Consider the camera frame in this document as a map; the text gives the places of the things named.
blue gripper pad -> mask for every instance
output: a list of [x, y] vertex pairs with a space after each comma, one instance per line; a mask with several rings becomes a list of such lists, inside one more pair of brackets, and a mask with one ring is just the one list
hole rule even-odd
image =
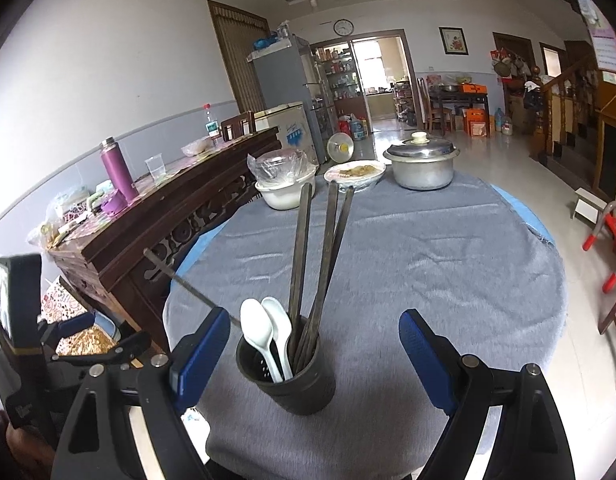
[[459, 354], [446, 338], [432, 332], [415, 309], [407, 310], [399, 318], [399, 339], [432, 405], [448, 416], [453, 415], [458, 405], [453, 377], [458, 367], [453, 360], [460, 358]]
[[184, 336], [175, 346], [168, 380], [179, 415], [199, 402], [229, 336], [230, 317], [224, 309], [215, 307], [195, 333]]
[[70, 319], [66, 319], [65, 321], [59, 322], [59, 326], [57, 327], [57, 333], [59, 338], [70, 337], [71, 335], [75, 335], [82, 330], [86, 330], [95, 324], [95, 315], [91, 312], [84, 312], [83, 314], [79, 314], [78, 316], [71, 317]]

gray tablecloth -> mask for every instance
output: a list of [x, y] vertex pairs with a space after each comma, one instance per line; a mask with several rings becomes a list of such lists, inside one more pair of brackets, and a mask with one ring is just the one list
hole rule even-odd
[[[325, 202], [320, 180], [306, 316]], [[185, 277], [237, 316], [246, 298], [275, 296], [287, 306], [296, 215], [263, 200], [240, 208]], [[208, 455], [253, 479], [401, 479], [422, 466], [447, 418], [429, 402], [400, 345], [397, 323], [408, 308], [460, 353], [491, 367], [546, 367], [565, 323], [562, 260], [481, 180], [457, 173], [445, 189], [417, 192], [397, 186], [389, 168], [354, 197], [324, 306], [320, 334], [337, 378], [332, 402], [308, 417], [284, 412], [240, 375], [240, 333], [232, 330], [198, 405], [211, 427]], [[207, 312], [175, 285], [164, 311], [171, 346]], [[481, 452], [492, 445], [497, 420], [491, 413]]]

white bowl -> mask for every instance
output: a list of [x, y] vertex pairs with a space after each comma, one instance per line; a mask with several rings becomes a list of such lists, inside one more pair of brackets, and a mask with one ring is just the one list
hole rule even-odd
[[209, 136], [203, 139], [193, 140], [190, 144], [186, 144], [181, 151], [185, 156], [197, 156], [212, 147], [213, 139]]
[[286, 211], [288, 209], [299, 207], [299, 199], [302, 195], [302, 186], [306, 182], [310, 182], [312, 184], [312, 196], [314, 196], [314, 174], [308, 174], [290, 186], [279, 187], [277, 189], [268, 189], [266, 187], [262, 187], [259, 182], [255, 182], [255, 189], [261, 193], [262, 197], [266, 201], [266, 204], [268, 204], [272, 209]]
[[[365, 176], [347, 176], [340, 173], [341, 171], [352, 170], [360, 166], [372, 166], [374, 171]], [[323, 177], [326, 182], [336, 182], [339, 186], [339, 190], [342, 192], [350, 186], [352, 186], [355, 191], [360, 191], [376, 184], [377, 181], [381, 179], [384, 171], [386, 171], [386, 165], [379, 160], [353, 160], [345, 164], [333, 166], [326, 171]]]

carved wooden sideboard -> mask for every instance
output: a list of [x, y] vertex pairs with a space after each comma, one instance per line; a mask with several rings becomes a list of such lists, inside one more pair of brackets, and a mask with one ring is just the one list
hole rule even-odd
[[168, 351], [162, 312], [170, 280], [143, 256], [151, 248], [177, 268], [198, 236], [230, 218], [257, 191], [246, 156], [280, 148], [277, 128], [231, 141], [144, 194], [97, 232], [49, 251], [68, 281]]

purple thermos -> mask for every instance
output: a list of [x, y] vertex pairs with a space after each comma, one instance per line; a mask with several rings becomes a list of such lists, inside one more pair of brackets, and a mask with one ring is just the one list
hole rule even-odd
[[101, 143], [100, 149], [101, 160], [106, 167], [112, 185], [123, 193], [126, 201], [130, 204], [139, 193], [134, 187], [133, 179], [130, 176], [119, 144], [115, 142], [113, 137], [108, 137]]

